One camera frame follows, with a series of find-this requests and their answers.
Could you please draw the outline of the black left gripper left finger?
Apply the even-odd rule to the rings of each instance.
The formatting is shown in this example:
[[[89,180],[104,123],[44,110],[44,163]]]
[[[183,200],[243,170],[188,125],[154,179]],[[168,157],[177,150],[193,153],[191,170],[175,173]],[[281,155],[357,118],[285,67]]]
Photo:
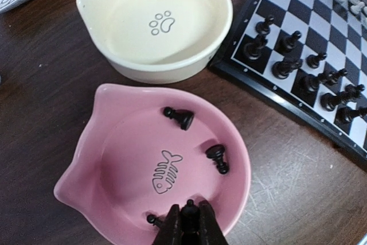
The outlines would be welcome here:
[[[181,245],[182,244],[181,216],[178,204],[171,206],[164,224],[152,243],[152,245]]]

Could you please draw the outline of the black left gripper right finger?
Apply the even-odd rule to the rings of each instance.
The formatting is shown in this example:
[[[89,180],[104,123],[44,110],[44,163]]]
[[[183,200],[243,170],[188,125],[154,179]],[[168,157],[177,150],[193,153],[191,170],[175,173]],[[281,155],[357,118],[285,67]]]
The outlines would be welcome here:
[[[213,207],[207,200],[198,204],[200,211],[199,236],[200,244],[204,245],[228,245],[228,242],[216,220]]]

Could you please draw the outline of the black chess piece tall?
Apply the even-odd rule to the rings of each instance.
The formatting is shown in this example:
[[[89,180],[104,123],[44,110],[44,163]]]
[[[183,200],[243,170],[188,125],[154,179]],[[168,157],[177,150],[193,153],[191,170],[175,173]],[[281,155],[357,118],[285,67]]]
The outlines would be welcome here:
[[[323,94],[321,96],[321,106],[327,111],[333,111],[339,104],[356,102],[364,90],[365,86],[363,84],[348,84],[344,91],[340,91],[336,95],[332,95],[331,93]]]

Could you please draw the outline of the black pawn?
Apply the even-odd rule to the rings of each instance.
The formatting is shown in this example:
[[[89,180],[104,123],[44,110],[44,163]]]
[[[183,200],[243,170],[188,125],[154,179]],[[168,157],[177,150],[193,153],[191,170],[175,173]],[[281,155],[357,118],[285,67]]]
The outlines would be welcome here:
[[[200,210],[192,199],[188,199],[181,209],[182,230],[185,234],[193,234],[199,230]]]
[[[298,30],[294,31],[291,35],[282,37],[278,43],[278,52],[290,53],[296,47],[296,43],[301,37],[302,33]]]
[[[307,65],[312,69],[317,69],[322,60],[327,58],[326,52],[318,53],[317,55],[309,55],[306,57]]]
[[[270,26],[274,23],[274,20],[275,17],[270,14],[264,19],[264,21],[258,22],[256,24],[255,30],[257,31],[258,34],[267,36],[271,31]]]

